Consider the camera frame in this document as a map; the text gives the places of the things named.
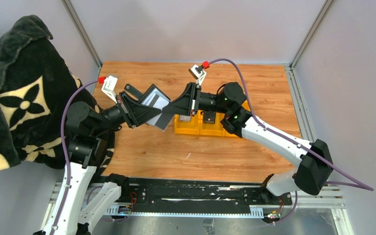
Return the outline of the black leather card holder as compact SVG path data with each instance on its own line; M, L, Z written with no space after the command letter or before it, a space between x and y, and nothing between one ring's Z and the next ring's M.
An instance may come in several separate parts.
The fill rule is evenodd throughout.
M152 84L140 99L142 105L162 109L170 103L170 98L165 95L156 85ZM162 131L168 127L172 119L173 114L160 113L146 122L147 125L155 126Z

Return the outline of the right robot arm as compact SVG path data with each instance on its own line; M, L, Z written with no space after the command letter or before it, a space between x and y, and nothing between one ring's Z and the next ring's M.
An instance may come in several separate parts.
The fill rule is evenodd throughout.
M198 111L222 113L220 122L228 133L260 143L292 163L294 170L271 174L263 181L262 202L273 204L280 195L297 190L318 195L333 171L327 143L303 140L265 123L242 106L245 101L246 95L237 82L225 84L216 94L202 92L191 82L162 112L184 116Z

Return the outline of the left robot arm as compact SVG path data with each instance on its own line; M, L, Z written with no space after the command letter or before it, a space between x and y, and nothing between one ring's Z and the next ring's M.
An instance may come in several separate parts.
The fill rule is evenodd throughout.
M60 134L65 157L65 173L54 209L38 235L90 235L107 209L117 200L130 197L127 177L108 176L97 195L83 206L92 178L101 168L107 154L104 134L118 131L123 123L135 128L161 114L161 109L140 104L126 92L119 94L117 103L97 113L88 103L74 102L86 85L78 88L64 108Z

